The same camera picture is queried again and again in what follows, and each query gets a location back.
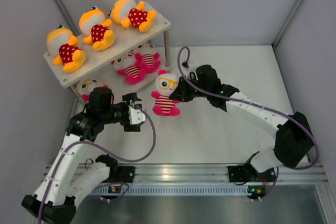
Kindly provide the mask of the pink striped plush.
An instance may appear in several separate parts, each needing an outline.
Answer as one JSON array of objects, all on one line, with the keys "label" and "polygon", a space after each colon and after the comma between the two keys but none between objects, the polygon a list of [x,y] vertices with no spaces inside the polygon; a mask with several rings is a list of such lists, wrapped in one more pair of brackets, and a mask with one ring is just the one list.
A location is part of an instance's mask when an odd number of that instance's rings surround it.
[{"label": "pink striped plush", "polygon": [[177,100],[172,100],[170,95],[178,86],[178,76],[169,73],[167,70],[158,71],[155,80],[155,90],[152,91],[151,97],[155,99],[153,112],[159,116],[178,116],[180,109],[176,107]]},{"label": "pink striped plush", "polygon": [[115,58],[111,63],[117,74],[124,76],[128,84],[137,84],[146,76],[146,71],[138,66],[137,59],[131,52]]},{"label": "pink striped plush", "polygon": [[86,77],[77,83],[76,90],[83,98],[85,103],[88,103],[90,93],[94,90],[94,88],[98,87],[108,88],[109,86],[102,83],[99,79],[95,77]]}]

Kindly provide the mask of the pink striped plush corner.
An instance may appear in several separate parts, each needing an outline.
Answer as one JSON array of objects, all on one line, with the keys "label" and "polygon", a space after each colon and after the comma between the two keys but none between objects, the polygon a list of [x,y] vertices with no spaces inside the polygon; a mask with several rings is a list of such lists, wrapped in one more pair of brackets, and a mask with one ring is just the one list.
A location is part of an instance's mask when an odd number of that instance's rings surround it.
[{"label": "pink striped plush corner", "polygon": [[135,55],[138,66],[147,73],[156,72],[161,65],[159,52],[148,42],[136,46],[131,52]]}]

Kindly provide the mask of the yellow plush toy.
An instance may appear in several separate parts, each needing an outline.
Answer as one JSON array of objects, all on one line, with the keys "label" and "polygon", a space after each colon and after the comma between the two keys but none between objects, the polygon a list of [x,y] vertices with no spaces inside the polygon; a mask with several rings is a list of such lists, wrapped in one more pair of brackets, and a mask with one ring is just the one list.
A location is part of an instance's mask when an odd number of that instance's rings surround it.
[{"label": "yellow plush toy", "polygon": [[115,34],[110,29],[112,20],[106,19],[103,11],[93,6],[82,14],[79,28],[83,34],[83,42],[91,45],[95,51],[103,51],[112,46]]},{"label": "yellow plush toy", "polygon": [[135,0],[117,0],[108,13],[108,17],[124,28],[135,27],[140,32],[149,30],[155,19],[155,10],[145,10],[145,2]]}]

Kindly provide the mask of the yellow plush red dotted shirt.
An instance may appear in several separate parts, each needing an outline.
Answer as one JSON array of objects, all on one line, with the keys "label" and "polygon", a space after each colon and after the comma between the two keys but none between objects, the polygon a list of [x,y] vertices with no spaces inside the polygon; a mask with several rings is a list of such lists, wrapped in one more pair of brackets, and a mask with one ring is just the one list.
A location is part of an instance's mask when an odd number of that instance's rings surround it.
[{"label": "yellow plush red dotted shirt", "polygon": [[64,72],[74,72],[86,61],[86,53],[77,46],[77,37],[63,25],[48,34],[46,43],[48,52],[54,58],[53,64],[63,65]]}]

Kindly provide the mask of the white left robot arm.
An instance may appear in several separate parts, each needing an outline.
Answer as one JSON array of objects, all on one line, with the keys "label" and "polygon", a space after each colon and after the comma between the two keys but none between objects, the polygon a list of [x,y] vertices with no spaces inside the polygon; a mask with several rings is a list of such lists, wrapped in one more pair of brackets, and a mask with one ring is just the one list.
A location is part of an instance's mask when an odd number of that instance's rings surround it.
[{"label": "white left robot arm", "polygon": [[59,153],[40,186],[26,195],[22,206],[37,218],[38,223],[71,223],[82,201],[103,181],[117,179],[119,157],[114,154],[99,156],[93,165],[73,181],[80,160],[107,124],[119,123],[126,132],[139,132],[146,117],[142,100],[136,93],[112,102],[109,88],[94,88],[84,109],[73,116],[66,129]]}]

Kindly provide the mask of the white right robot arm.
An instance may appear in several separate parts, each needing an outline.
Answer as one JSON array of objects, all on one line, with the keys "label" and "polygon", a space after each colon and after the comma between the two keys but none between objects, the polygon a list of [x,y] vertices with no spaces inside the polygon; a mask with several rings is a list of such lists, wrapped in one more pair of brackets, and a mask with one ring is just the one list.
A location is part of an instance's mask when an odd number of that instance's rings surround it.
[{"label": "white right robot arm", "polygon": [[242,117],[275,140],[274,146],[258,151],[240,166],[241,174],[249,181],[258,180],[265,171],[278,166],[297,169],[314,146],[305,115],[284,114],[251,100],[238,88],[223,84],[210,65],[196,68],[188,77],[181,76],[170,95],[172,100],[180,102],[198,97],[206,98],[215,108]]}]

